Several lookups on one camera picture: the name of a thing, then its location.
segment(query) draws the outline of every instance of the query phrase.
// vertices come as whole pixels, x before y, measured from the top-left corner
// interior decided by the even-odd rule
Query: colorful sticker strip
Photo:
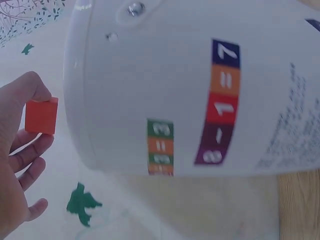
[[[147,120],[149,175],[174,175],[174,124]]]
[[[195,165],[223,163],[236,123],[240,78],[239,45],[213,39],[210,91]]]

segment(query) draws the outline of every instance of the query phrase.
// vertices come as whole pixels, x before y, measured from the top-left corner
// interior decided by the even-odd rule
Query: orange sticker
[[[174,166],[172,165],[160,165],[160,164],[149,164],[148,165],[148,172],[156,174],[156,173],[164,173],[168,175],[174,174]]]
[[[148,137],[148,152],[150,154],[174,154],[174,141],[172,139]]]
[[[211,68],[212,93],[238,96],[240,91],[240,69],[214,64]]]

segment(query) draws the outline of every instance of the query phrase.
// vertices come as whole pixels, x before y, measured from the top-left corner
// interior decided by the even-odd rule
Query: purple sticker
[[[200,146],[196,156],[195,165],[220,165],[227,155],[226,147]]]
[[[207,148],[227,148],[231,141],[233,129],[233,125],[206,122],[200,145]]]

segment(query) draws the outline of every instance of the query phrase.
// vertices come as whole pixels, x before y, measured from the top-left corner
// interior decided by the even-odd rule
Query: navy blue sticker
[[[233,68],[240,68],[240,47],[239,45],[212,40],[212,63],[225,65]]]
[[[314,20],[314,19],[306,19],[308,23],[310,23],[315,29],[317,29],[320,32],[320,21]]]

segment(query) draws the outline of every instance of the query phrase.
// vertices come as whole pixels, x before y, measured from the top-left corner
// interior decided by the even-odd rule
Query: number 7
[[[218,43],[218,55],[221,59],[225,58],[225,53],[234,59],[238,58],[237,54],[234,51],[231,51],[230,49],[223,46],[221,43]]]

